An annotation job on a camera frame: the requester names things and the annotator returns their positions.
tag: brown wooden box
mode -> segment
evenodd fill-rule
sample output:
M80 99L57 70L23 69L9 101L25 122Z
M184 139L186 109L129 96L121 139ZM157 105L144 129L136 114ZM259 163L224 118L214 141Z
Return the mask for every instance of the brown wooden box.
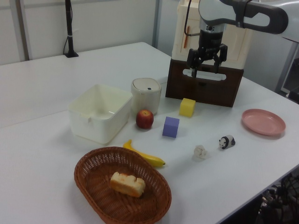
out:
M244 70L219 67L225 80L214 81L183 75L186 62L171 59L166 97L188 98L196 102L233 107ZM201 65L198 71L213 72L211 65Z

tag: purple foam block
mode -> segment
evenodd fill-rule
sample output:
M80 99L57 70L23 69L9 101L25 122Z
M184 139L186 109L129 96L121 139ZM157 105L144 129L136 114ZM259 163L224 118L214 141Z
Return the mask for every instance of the purple foam block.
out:
M166 117L162 135L176 138L178 133L178 124L179 119Z

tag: banana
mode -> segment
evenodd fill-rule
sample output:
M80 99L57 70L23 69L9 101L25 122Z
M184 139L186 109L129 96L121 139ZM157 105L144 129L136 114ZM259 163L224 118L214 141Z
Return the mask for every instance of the banana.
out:
M130 139L129 141L127 141L126 143L123 144L123 147L126 149L130 149L134 152L137 152L139 155L141 155L143 158L145 158L145 160L147 162L149 162L154 167L162 167L163 165L165 165L165 162L163 160L161 160L160 158L152 156L152 155L147 155L145 153L141 153L141 152L137 151L136 149L134 149L131 146L131 143L132 143L132 140Z

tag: brown woven basket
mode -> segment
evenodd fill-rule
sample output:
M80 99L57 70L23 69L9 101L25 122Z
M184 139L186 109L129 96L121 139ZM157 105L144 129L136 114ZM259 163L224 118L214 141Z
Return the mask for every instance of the brown woven basket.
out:
M114 191L114 172L134 175L145 181L140 198ZM77 163L75 182L106 224L153 224L171 204L171 190L164 177L139 154L122 147L90 151Z

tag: white wall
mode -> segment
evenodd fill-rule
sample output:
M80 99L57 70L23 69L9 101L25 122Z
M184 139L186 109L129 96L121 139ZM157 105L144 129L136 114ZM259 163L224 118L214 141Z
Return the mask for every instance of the white wall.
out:
M134 42L152 45L156 0L71 0L76 52ZM24 0L30 59L61 55L67 37L64 0Z
M0 65L24 60L15 4L0 1Z
M160 0L156 47L171 56L177 23L179 0ZM275 91L281 81L289 54L293 53L291 41L279 36L254 32L244 77Z
M285 67L290 64L294 47L293 42L280 36L254 32L243 76L269 90L279 91L277 85L286 75Z
M156 48L171 56L177 27L179 0L159 0Z

